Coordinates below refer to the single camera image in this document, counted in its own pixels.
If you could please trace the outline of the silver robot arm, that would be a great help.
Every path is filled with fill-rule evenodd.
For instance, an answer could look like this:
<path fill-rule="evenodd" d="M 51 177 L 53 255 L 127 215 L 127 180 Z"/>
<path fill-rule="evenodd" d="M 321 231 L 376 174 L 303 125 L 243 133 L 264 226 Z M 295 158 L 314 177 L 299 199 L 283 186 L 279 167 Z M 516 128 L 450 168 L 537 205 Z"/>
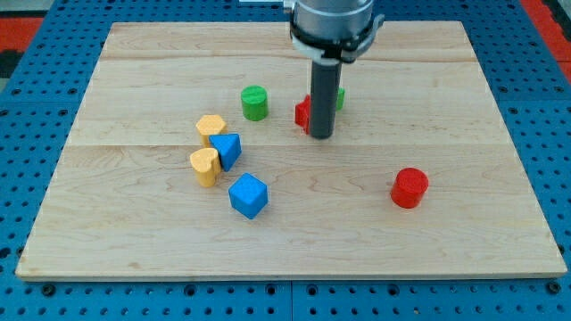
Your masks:
<path fill-rule="evenodd" d="M 342 67 L 354 63 L 375 42 L 385 16 L 373 0 L 287 0 L 294 48 L 311 60 L 309 135 L 334 133 Z"/>

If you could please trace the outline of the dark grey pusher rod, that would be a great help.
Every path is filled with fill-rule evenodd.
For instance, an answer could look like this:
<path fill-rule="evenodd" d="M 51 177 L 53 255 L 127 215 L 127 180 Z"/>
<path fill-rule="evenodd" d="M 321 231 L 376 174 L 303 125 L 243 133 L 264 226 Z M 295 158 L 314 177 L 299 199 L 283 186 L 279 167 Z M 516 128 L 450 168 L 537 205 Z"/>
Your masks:
<path fill-rule="evenodd" d="M 341 64 L 311 64 L 309 134 L 314 138 L 327 139 L 334 132 L 341 70 Z"/>

